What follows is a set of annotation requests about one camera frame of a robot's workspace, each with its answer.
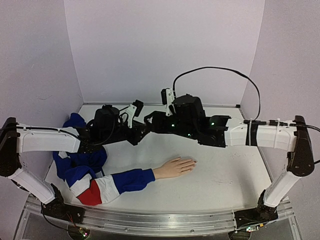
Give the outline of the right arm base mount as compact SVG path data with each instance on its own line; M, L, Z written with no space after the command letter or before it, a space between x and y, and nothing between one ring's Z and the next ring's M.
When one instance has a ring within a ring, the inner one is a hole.
M234 212L236 230L243 230L251 226L259 226L278 219L276 207L269 207L264 203L265 190L261 193L257 206Z

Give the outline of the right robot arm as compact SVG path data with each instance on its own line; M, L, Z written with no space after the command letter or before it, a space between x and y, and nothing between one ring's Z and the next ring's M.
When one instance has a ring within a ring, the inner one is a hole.
M165 111L154 111L144 117L151 132L173 134L196 140L210 147L265 147L287 152L287 165L271 185L261 193L257 207L235 212L241 223L266 223L278 218L277 206L301 178L315 169L312 143L305 119L293 121L242 120L228 126L228 115L206 116L199 97L189 94L164 101Z

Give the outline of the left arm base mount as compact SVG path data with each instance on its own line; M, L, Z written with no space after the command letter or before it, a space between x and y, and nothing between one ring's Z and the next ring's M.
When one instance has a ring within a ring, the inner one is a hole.
M62 196L56 196L51 202L41 205L41 213L46 217L81 224L84 219L83 207L66 204Z

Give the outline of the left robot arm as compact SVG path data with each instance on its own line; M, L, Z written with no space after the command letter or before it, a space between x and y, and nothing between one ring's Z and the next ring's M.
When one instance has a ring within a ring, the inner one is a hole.
M83 205L107 204L122 193L143 190L156 179L152 169L103 172L105 145L127 141L135 146L148 133L145 124L135 121L140 111L133 104L126 110L104 105L89 122L72 113L62 128L23 125L10 117L0 130L0 174L48 204L58 219L67 215L67 206L54 197L52 187L22 166L21 153L52 152L58 177Z

